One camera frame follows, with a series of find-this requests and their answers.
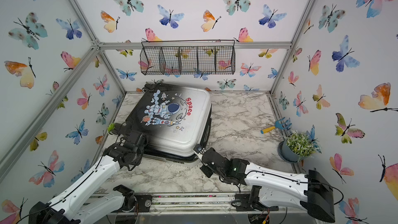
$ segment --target wire basket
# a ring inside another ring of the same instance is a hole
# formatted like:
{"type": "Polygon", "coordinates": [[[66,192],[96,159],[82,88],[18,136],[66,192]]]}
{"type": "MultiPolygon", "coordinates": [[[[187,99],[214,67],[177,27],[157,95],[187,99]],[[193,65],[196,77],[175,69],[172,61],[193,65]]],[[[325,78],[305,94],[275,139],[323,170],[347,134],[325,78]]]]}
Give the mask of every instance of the wire basket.
{"type": "Polygon", "coordinates": [[[142,42],[144,75],[192,75],[235,73],[235,41],[196,40],[142,42]]]}

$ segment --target astronaut illustration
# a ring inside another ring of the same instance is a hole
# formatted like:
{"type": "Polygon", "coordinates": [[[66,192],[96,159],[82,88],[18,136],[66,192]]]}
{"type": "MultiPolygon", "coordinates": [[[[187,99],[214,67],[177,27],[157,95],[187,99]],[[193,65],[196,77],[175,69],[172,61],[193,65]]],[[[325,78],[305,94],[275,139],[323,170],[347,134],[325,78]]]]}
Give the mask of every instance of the astronaut illustration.
{"type": "Polygon", "coordinates": [[[180,105],[177,103],[171,103],[167,105],[167,103],[169,103],[170,100],[167,100],[159,104],[159,94],[160,90],[157,90],[153,94],[151,103],[154,104],[151,106],[147,106],[147,110],[144,111],[144,113],[148,114],[146,121],[144,121],[146,122],[145,125],[148,126],[150,124],[167,124],[167,125],[179,124],[178,122],[167,121],[166,119],[170,118],[171,115],[178,112],[181,109],[180,105]]]}

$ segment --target small green plant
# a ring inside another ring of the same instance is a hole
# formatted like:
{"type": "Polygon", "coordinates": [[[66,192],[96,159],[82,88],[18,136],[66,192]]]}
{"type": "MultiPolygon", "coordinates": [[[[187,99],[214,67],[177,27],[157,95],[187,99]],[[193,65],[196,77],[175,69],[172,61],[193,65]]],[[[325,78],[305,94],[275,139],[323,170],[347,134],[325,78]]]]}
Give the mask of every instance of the small green plant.
{"type": "Polygon", "coordinates": [[[287,146],[299,156],[299,160],[302,157],[309,157],[315,152],[313,142],[304,133],[293,131],[286,139],[287,146]]]}

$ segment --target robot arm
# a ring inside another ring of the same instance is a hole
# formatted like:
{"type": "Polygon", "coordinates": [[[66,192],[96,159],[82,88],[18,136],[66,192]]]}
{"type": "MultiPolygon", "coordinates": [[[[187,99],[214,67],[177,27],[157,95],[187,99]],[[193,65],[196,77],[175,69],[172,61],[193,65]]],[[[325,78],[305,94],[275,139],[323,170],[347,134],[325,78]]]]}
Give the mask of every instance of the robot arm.
{"type": "Polygon", "coordinates": [[[193,149],[207,177],[212,174],[233,185],[252,185],[250,199],[241,202],[248,211],[264,210],[272,206],[293,207],[307,210],[316,219],[335,222],[333,189],[316,171],[306,174],[285,173],[258,166],[243,159],[221,156],[213,148],[205,151],[200,145],[193,149]]]}

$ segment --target black cable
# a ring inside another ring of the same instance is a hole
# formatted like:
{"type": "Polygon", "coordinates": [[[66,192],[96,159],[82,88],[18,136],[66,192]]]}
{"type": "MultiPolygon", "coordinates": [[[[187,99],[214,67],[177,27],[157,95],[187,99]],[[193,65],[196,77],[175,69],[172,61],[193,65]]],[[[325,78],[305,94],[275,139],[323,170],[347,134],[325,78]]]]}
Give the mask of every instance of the black cable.
{"type": "Polygon", "coordinates": [[[275,174],[268,173],[268,172],[260,172],[260,171],[257,171],[257,170],[251,170],[251,171],[247,172],[247,173],[245,174],[245,177],[244,177],[244,178],[246,178],[246,177],[247,177],[247,175],[248,175],[250,172],[258,172],[258,173],[261,173],[261,174],[273,175],[273,176],[275,176],[275,177],[281,177],[281,178],[283,178],[283,179],[290,180],[290,181],[292,181],[292,182],[296,182],[296,183],[306,183],[306,184],[323,184],[323,185],[326,185],[326,186],[328,186],[328,187],[334,188],[334,189],[338,190],[338,191],[341,193],[341,199],[340,199],[340,201],[338,201],[338,202],[334,203],[334,205],[336,205],[336,204],[339,204],[339,203],[340,203],[340,202],[341,202],[341,201],[344,199],[344,194],[343,194],[343,192],[342,192],[341,190],[339,190],[338,188],[335,188],[335,187],[333,187],[333,186],[331,186],[331,185],[329,185],[329,184],[326,184],[326,183],[299,182],[299,181],[296,181],[296,180],[293,180],[293,179],[290,179],[290,178],[286,178],[286,177],[279,176],[279,175],[275,175],[275,174]]]}
{"type": "Polygon", "coordinates": [[[283,220],[279,224],[282,224],[282,222],[286,219],[286,216],[287,216],[287,207],[286,207],[285,217],[283,217],[283,220]]]}

